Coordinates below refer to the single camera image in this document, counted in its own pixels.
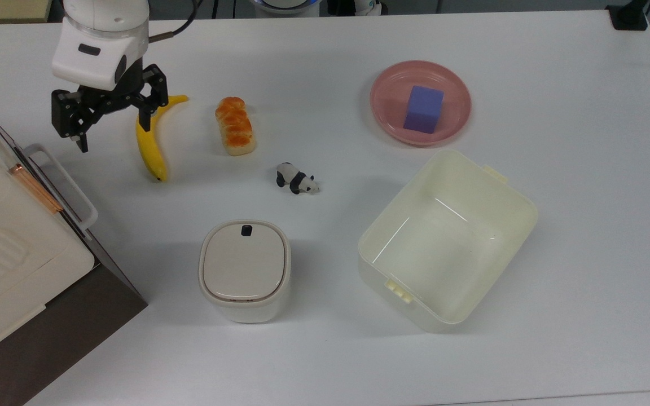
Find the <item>cream plastic bin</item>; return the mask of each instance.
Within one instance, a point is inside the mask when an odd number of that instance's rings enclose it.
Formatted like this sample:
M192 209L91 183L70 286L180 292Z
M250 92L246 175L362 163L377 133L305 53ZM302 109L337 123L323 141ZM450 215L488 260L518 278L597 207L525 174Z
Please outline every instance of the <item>cream plastic bin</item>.
M202 294L238 323L262 323L289 296L291 248L275 224L254 219L222 223L209 232L199 259Z
M359 240L361 278L425 331L463 321L536 224L533 203L506 182L437 152Z

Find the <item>container lid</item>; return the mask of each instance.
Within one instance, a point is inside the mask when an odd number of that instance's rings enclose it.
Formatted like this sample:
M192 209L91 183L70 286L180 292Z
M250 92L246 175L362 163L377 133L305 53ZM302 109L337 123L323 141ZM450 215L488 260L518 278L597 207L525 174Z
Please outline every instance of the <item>container lid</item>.
M224 301L264 299L282 283L286 245L278 232L258 223L230 223L212 234L204 250L202 282Z

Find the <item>black stand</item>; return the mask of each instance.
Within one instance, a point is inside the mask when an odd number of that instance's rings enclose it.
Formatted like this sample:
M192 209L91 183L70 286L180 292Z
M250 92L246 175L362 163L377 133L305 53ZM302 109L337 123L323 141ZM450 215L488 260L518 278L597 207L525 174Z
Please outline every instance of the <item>black stand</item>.
M625 6L606 6L613 27L621 31L645 31L648 27L643 13L646 3L648 0L633 0Z
M149 96L140 94L150 85ZM87 131L109 113L133 105L139 108L139 124L150 130L150 118L160 106L168 103L167 78L157 65L142 69L142 59L132 64L121 76L114 90L106 91L80 86L77 92L52 92L52 125L62 138L72 138L82 152L87 152Z

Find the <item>pink plate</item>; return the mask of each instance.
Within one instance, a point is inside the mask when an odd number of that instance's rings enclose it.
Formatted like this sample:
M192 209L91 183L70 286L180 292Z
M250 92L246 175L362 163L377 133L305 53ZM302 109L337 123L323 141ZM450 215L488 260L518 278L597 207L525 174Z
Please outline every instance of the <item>pink plate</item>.
M403 128L413 85L442 90L441 118L433 134ZM385 69L371 88L372 114L383 129L407 144L433 145L456 134L470 116L470 94L449 69L427 61L406 61Z

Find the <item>black cable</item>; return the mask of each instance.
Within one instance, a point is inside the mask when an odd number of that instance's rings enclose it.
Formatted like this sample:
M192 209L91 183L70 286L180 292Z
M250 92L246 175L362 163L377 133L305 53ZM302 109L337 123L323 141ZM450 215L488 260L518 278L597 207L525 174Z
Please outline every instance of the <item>black cable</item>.
M150 43L156 43L157 41L162 41L162 39L168 39L176 36L176 34L181 33L184 31L186 28L189 27L190 24L192 24L192 21L194 21L194 18L197 16L197 8L202 4L203 0L199 0L199 3L197 0L192 0L192 12L190 13L190 16L187 18L187 21L178 28L177 30L174 31L168 31L167 33L161 33L161 34L156 34L155 36L150 37Z
M197 3L197 0L192 0L192 12L190 13L190 16L187 18L187 21L185 21L185 23L182 25L182 27L178 28L177 30L172 31L173 36L176 36L176 34L181 33L186 28L188 28L190 24L192 24L192 21L194 21L195 16L197 16L197 8L198 7L199 7L199 4Z

